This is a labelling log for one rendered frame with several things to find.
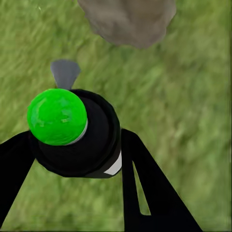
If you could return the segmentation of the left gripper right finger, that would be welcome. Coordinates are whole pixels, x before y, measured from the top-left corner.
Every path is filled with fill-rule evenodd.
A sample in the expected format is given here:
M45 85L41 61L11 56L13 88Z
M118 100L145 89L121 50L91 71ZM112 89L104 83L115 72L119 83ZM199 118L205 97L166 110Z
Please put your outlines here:
M125 232L203 232L140 137L122 129ZM134 161L151 216L140 213Z

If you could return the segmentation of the pesticide atomizer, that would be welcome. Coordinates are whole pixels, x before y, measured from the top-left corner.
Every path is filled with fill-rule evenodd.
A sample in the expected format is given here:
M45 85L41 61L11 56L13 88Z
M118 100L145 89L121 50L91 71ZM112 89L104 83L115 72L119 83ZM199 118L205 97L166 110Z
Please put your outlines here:
M122 129L101 95L71 89L81 67L60 58L50 63L57 88L40 92L27 112L31 153L63 177L110 178L122 168Z

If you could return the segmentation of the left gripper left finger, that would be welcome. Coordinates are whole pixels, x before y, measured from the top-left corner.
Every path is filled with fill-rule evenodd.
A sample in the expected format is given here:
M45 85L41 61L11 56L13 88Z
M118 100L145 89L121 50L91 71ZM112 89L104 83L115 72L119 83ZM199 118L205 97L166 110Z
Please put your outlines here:
M0 145L0 228L32 166L29 131Z

